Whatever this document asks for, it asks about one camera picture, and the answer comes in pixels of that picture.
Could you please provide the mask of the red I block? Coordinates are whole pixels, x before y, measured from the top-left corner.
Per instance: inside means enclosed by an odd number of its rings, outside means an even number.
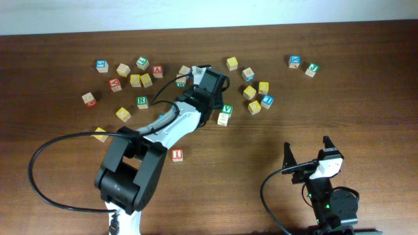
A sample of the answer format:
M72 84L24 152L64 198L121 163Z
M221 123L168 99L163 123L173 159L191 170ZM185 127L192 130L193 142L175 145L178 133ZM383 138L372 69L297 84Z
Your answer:
M181 149L172 150L172 160L174 162L180 162L180 161L183 161L183 159L184 159L184 155Z

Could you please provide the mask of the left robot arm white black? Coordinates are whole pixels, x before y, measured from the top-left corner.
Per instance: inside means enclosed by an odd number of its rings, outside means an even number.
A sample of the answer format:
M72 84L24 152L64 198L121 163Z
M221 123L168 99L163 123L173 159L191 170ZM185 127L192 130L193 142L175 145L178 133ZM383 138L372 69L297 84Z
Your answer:
M189 75L193 85L166 114L137 130L120 128L110 143L95 178L110 211L110 234L140 234L141 212L155 193L168 150L223 107L228 76L209 65L193 67Z

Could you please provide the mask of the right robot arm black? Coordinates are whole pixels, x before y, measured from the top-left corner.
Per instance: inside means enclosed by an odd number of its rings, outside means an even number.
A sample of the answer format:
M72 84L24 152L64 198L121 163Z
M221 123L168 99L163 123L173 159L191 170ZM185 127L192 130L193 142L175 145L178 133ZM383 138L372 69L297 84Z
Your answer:
M302 183L308 191L317 219L310 234L354 234L358 223L359 193L348 187L333 187L331 179L340 173L344 156L328 136L316 159L298 164L290 143L284 144L283 169L292 175L292 183Z

